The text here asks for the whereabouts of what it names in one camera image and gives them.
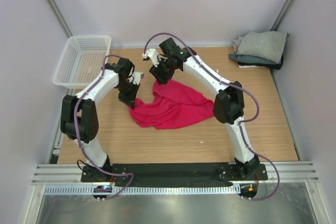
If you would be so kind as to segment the red t-shirt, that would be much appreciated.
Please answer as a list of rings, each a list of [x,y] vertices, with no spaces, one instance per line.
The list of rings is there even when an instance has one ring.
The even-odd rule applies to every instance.
[[[195,89],[170,80],[152,87],[151,103],[135,100],[129,109],[131,119],[140,127],[157,130],[180,129],[212,118],[214,102]]]

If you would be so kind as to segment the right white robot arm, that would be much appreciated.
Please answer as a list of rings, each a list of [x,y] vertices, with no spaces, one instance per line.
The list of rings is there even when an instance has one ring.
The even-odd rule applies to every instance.
[[[244,95],[242,85],[230,82],[210,68],[190,47],[181,48],[173,38],[159,44],[162,54],[156,49],[145,48],[143,60],[151,60],[150,73],[158,84],[167,84],[175,70],[180,69],[207,87],[215,96],[213,115],[225,124],[235,149],[235,163],[238,177],[248,180],[255,175],[260,161],[250,146],[244,123]]]

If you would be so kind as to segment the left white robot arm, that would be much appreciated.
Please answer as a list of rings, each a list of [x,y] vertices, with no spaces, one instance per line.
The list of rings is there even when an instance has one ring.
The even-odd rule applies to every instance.
[[[144,73],[135,71],[131,60],[107,55],[97,77],[79,93],[66,95],[62,100],[60,130],[77,143],[86,165],[93,169],[93,176],[100,182],[106,182],[114,173],[109,156],[98,140],[97,106],[112,89],[117,89],[118,99],[134,108],[143,77]]]

